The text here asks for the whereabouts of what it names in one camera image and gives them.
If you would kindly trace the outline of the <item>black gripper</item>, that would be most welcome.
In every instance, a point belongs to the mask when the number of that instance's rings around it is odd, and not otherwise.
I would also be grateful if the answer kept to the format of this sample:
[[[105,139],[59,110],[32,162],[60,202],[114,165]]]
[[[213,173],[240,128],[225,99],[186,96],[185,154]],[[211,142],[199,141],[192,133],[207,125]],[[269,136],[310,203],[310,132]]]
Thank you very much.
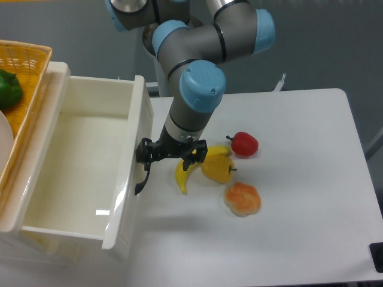
[[[206,140],[197,141],[197,133],[176,128],[170,132],[163,127],[159,140],[153,142],[149,138],[142,138],[135,157],[138,163],[149,171],[153,162],[159,158],[182,158],[183,171],[195,163],[202,163],[208,152]]]

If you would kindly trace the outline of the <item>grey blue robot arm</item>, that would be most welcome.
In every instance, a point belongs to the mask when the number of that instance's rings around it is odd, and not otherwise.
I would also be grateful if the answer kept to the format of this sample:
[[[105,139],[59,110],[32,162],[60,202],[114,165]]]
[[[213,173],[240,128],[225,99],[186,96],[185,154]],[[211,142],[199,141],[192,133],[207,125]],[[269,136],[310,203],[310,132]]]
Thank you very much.
[[[173,102],[159,140],[143,139],[136,160],[149,170],[164,158],[182,158],[187,169],[204,161],[201,134],[226,89],[219,64],[265,51],[275,42],[275,24],[248,1],[209,1],[211,24],[191,27],[189,1],[107,1],[118,29],[154,25],[151,49]]]

